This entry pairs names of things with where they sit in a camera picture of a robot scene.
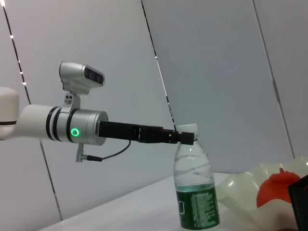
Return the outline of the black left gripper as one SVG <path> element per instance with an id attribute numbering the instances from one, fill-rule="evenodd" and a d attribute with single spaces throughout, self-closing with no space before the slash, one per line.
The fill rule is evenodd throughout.
<path id="1" fill-rule="evenodd" d="M 162 127 L 109 121 L 99 122 L 98 136 L 141 143 L 158 143 L 158 138 L 155 138 L 154 134 L 159 131 L 162 143 L 193 145 L 194 133 L 191 132 L 180 133 L 176 130 L 162 130 Z"/>

